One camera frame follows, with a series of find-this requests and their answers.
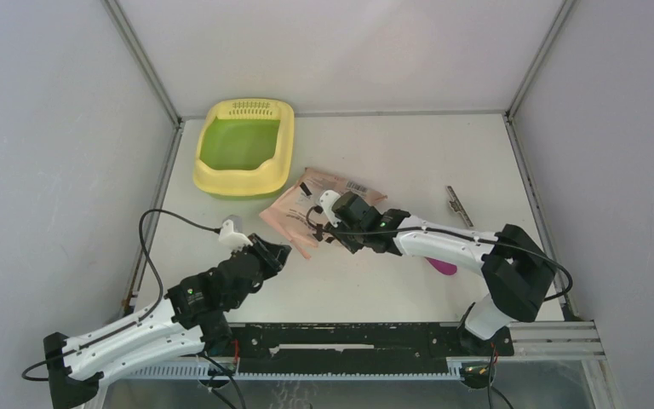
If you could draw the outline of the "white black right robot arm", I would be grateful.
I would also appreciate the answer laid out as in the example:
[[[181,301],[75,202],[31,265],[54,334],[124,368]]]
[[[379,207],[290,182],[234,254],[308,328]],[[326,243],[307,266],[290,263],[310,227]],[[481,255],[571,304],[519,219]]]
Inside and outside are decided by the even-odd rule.
[[[371,208],[362,215],[343,214],[307,224],[331,235],[350,252],[415,256],[455,265],[480,276],[488,293],[467,311],[458,331],[459,346],[481,354],[492,337],[513,322],[536,321],[548,301],[558,267],[521,227],[507,224],[498,232],[449,228],[413,216],[406,210],[384,213]]]

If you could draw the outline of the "peach cat litter bag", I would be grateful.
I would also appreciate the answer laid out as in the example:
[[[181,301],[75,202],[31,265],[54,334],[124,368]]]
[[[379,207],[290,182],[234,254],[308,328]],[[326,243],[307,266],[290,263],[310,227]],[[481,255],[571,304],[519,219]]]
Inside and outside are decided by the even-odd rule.
[[[327,223],[328,219],[314,210],[310,215],[310,223],[312,223],[310,227],[306,216],[308,211],[318,204],[319,197],[326,190],[339,194],[356,193],[369,205],[376,205],[387,198],[386,194],[356,181],[322,170],[306,168],[295,185],[288,188],[262,211],[260,218],[287,239],[307,260],[311,258],[308,251],[317,249],[321,242],[314,236],[317,232],[315,225]]]

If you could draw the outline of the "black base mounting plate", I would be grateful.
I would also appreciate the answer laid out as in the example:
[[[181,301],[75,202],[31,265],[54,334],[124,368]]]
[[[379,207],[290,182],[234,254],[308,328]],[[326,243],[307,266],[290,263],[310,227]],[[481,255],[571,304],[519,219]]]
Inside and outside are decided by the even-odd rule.
[[[514,354],[510,330],[483,341],[456,323],[247,323],[205,355],[249,369],[437,369],[450,359],[481,360]]]

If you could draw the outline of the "magenta plastic scoop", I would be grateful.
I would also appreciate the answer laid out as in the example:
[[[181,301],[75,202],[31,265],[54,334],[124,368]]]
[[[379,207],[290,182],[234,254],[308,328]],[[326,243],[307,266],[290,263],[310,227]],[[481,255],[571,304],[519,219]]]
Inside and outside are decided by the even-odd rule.
[[[427,262],[439,273],[446,276],[454,275],[457,273],[458,270],[456,265],[448,262],[443,262],[432,258],[427,258]]]

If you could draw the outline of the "yellow green litter box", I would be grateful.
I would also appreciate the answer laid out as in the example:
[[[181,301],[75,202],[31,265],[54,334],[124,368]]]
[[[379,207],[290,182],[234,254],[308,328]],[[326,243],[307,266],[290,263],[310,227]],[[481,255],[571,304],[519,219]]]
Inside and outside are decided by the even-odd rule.
[[[283,101],[244,98],[210,108],[198,138],[192,179],[224,198],[264,197],[287,182],[295,112]]]

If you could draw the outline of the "aluminium frame rail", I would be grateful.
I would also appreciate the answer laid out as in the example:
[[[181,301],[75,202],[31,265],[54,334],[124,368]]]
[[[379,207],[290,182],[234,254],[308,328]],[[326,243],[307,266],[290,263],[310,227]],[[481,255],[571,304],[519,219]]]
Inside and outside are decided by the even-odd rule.
[[[504,328],[510,330],[514,347],[513,356],[502,357],[507,360],[600,360],[605,356],[597,329],[590,322],[543,321],[532,324],[513,323]],[[448,360],[448,362],[465,361],[486,360]]]

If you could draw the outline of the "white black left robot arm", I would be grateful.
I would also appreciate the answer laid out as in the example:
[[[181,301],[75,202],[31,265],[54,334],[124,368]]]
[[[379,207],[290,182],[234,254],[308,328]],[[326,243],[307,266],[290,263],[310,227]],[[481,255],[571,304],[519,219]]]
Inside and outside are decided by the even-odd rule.
[[[43,340],[55,408],[74,408],[99,389],[144,367],[186,354],[226,353],[226,314],[286,264],[291,248],[253,233],[249,243],[209,270],[188,276],[156,302],[83,335],[55,332]]]

